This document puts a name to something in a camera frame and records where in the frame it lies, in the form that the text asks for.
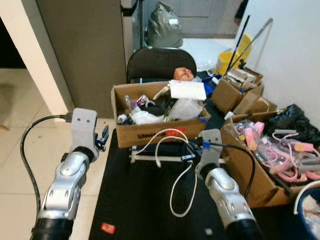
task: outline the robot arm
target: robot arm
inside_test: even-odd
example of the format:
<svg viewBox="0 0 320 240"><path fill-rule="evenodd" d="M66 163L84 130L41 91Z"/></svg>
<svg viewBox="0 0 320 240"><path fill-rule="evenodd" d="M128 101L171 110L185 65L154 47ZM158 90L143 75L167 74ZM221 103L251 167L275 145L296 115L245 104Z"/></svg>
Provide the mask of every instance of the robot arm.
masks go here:
<svg viewBox="0 0 320 240"><path fill-rule="evenodd" d="M221 143L218 129L205 130L201 132L201 137L207 142ZM205 180L230 240L263 240L262 232L246 199L240 194L238 184L223 168L218 167L221 151L220 146L204 148L195 173L198 178Z"/></svg>
<svg viewBox="0 0 320 240"><path fill-rule="evenodd" d="M102 137L95 133L97 117L93 110L76 108L73 111L70 153L55 170L32 229L32 240L69 239L89 165L98 159L99 150L105 151L109 136L108 127Z"/></svg>

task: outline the white cable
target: white cable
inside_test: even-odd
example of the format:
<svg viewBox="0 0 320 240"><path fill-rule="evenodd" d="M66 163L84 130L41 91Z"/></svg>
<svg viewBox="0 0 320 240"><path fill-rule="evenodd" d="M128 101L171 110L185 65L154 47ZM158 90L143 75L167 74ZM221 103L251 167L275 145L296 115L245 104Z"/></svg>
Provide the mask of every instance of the white cable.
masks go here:
<svg viewBox="0 0 320 240"><path fill-rule="evenodd" d="M141 152L143 152L143 151L150 145L150 143L151 143L159 134L161 134L161 133L163 133L163 132L166 132L166 131L176 131L176 132L180 133L180 134L184 137L184 139L183 139L182 137L178 137L178 136L165 136L165 137L163 137L162 139L160 139L160 141L157 143L157 145L156 145L156 147L155 147L155 154L154 154L154 156L155 156L155 163L156 163L156 165L157 165L159 168L161 168L161 163L160 163L160 160L158 159L158 149L159 149L159 145L160 145L160 143L161 143L162 141L164 141L164 140L166 140L166 139L178 139L178 140L184 141L184 142L187 143L187 144L189 143L187 136L186 136L182 131L180 131L180 130L178 130L178 129L175 129L175 128L167 128L167 129L164 129L164 130L161 130L161 131L157 132L157 133L150 139L150 141L144 146L144 148L142 148L140 151L138 151L138 152L136 153L136 155L139 154L139 153L141 153ZM189 210L191 209L191 206L192 206L192 203L193 203L193 201L194 201L195 194L196 194L197 175L195 174L195 175L194 175L194 176L195 176L194 189L193 189L193 193L192 193L192 197L191 197L189 206L187 207L187 209L185 210L184 213L176 213L176 212L173 210L173 208L172 208L172 196L173 196L173 194L174 194L175 186L176 186L177 182L179 181L179 179L191 168L191 166L192 166L192 163L190 164L190 166L189 166L186 170L184 170L184 171L177 177L177 179L175 180L175 182L174 182L174 184L173 184L173 186L172 186L171 195L170 195L170 210L171 210L172 214L173 214L174 216L178 217L178 218L183 218L185 215L187 215L187 213L188 213Z"/></svg>
<svg viewBox="0 0 320 240"><path fill-rule="evenodd" d="M184 141L186 144L188 143L188 139L185 140L183 139L182 137L178 137L178 136L165 136L164 138L160 139L160 141L157 143L156 147L155 147L155 163L156 165L161 168L161 163L160 163L160 160L158 159L158 149L159 149L159 146L160 146L160 143L163 141L163 140L166 140L166 139L179 139L179 140L182 140Z"/></svg>
<svg viewBox="0 0 320 240"><path fill-rule="evenodd" d="M190 164L190 166L184 170L178 177L177 179L175 180L173 186L172 186L172 190L171 190L171 195L170 195L170 210L171 210L171 213L178 217L178 218L183 218L185 215L187 215L187 213L189 212L189 210L191 209L191 206L192 206L192 203L194 201L194 197L195 197L195 194L196 194L196 188L197 188L197 175L194 174L195 176L195 182L194 182L194 189L193 189L193 194L192 194L192 197L191 197L191 200L190 200L190 203L189 203L189 206L187 207L187 209L185 210L184 213L176 213L173 208L172 208L172 195L174 194L174 190L175 190L175 186L177 184L177 182L179 181L179 179L191 168L192 166L192 163Z"/></svg>
<svg viewBox="0 0 320 240"><path fill-rule="evenodd" d="M161 133L163 133L163 132L166 132L166 131L176 131L176 132L180 133L180 134L184 137L185 140L184 140L183 138L180 138L180 137L177 137L177 136L166 136L166 137L162 138L162 139L158 142L157 147L156 147L156 150L155 150L155 162L156 162L156 164L157 164L157 166L158 166L159 168L161 167L161 163L160 163L160 161L159 161L159 159L158 159L158 148L159 148L159 144L162 142L162 140L168 139L168 138L170 137L170 138L173 138L173 139L180 139L180 140L184 141L185 143L189 143L187 136L186 136L182 131L180 131L180 130L178 130L178 129L175 129L175 128L167 128L167 129L164 129L164 130L161 130L161 131L157 132L157 133L150 139L150 141L144 146L144 148L142 148L140 151L138 151L138 152L136 153L136 155L139 154L139 153L141 153L141 152L143 152L143 151L150 145L150 143L151 143L159 134L161 134Z"/></svg>

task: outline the black plastic bag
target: black plastic bag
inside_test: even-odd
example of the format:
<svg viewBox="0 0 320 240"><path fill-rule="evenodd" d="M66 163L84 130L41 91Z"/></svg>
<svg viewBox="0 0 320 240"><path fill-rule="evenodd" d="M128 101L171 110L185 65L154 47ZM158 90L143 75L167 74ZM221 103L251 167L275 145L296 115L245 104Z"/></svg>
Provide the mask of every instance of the black plastic bag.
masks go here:
<svg viewBox="0 0 320 240"><path fill-rule="evenodd" d="M266 122L265 133L267 135L271 136L275 129L296 130L299 135L291 137L292 139L314 144L315 147L320 145L319 130L310 124L304 111L295 104L288 106L283 113L270 118Z"/></svg>
<svg viewBox="0 0 320 240"><path fill-rule="evenodd" d="M151 13L145 34L145 42L153 47L177 48L183 39L179 18L175 9L163 2L158 2Z"/></svg>

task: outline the cardboard box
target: cardboard box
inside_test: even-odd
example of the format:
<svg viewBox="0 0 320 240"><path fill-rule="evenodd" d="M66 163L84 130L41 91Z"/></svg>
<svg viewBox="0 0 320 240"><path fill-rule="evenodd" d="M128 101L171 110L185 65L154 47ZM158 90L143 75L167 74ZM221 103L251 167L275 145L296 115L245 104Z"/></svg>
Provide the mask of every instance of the cardboard box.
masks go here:
<svg viewBox="0 0 320 240"><path fill-rule="evenodd" d="M253 122L261 121L273 117L276 112L267 113L254 113L251 115L250 120ZM230 123L237 123L244 119L247 119L248 115L237 115L230 117L221 128L221 137L224 144L233 144L242 148L249 149L244 146L237 138L233 136L228 130ZM228 170L231 176L238 183L240 192L244 194L251 175L251 159L244 152L237 149L226 149L229 159L226 161ZM293 186L290 188L293 195L296 196L302 189L302 186ZM255 175L251 185L251 189L248 196L248 204L251 208L260 207L273 207L279 205L286 205L290 203L294 198L290 198L283 187L276 185L273 180L268 176L263 167L260 165L257 159L255 159Z"/></svg>
<svg viewBox="0 0 320 240"><path fill-rule="evenodd" d="M257 87L247 91L247 93L251 92L261 96L262 91L264 89L264 86L262 84L263 76L248 68L245 68L245 70L256 76L255 83L257 84ZM243 96L244 93L239 91L236 87L227 82L225 79L221 79L219 81L219 84L213 91L213 94L210 99L220 111L222 111L224 114L227 114L238 105L238 103L242 100Z"/></svg>
<svg viewBox="0 0 320 240"><path fill-rule="evenodd" d="M233 113L235 115L248 113L267 113L276 110L277 105L266 100L260 95L249 91L235 107Z"/></svg>
<svg viewBox="0 0 320 240"><path fill-rule="evenodd" d="M152 99L168 82L150 82L143 84L124 84L114 86L111 92L111 102L113 107L114 120L117 121L118 115L128 114L125 103L125 95L130 95L132 99L138 99L142 94ZM205 120L209 120L210 114L206 108L200 114ZM189 120L169 121L143 125L116 125L116 133L119 148L131 147L134 145L147 144L150 139L159 131L164 129L179 129L188 138L195 138L204 130L206 123L198 118ZM156 137L153 143L157 143L166 135L176 135L174 132L167 132Z"/></svg>

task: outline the yellow bucket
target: yellow bucket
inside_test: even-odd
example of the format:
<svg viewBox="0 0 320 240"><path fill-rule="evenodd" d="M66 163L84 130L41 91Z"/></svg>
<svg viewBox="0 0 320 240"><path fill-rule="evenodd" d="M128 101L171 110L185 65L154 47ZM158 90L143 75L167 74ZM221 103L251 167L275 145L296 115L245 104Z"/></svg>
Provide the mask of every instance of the yellow bucket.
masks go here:
<svg viewBox="0 0 320 240"><path fill-rule="evenodd" d="M218 62L215 65L214 74L224 75L228 69L230 63L232 51L225 51L219 54ZM238 53L235 53L233 62L239 57ZM238 68L237 64L233 66L233 69Z"/></svg>
<svg viewBox="0 0 320 240"><path fill-rule="evenodd" d="M238 46L238 49L234 55L232 63L235 62L235 60L239 57L239 55L245 50L245 48L249 45L251 42L251 38L244 34L242 36L241 42ZM249 49L245 52L245 54L242 55L241 59L246 60L250 54L252 46L249 47ZM231 60L233 52L232 51L225 51L219 54L218 61L215 65L214 74L221 74L224 75L228 69L229 62ZM233 69L238 68L238 63L234 65Z"/></svg>

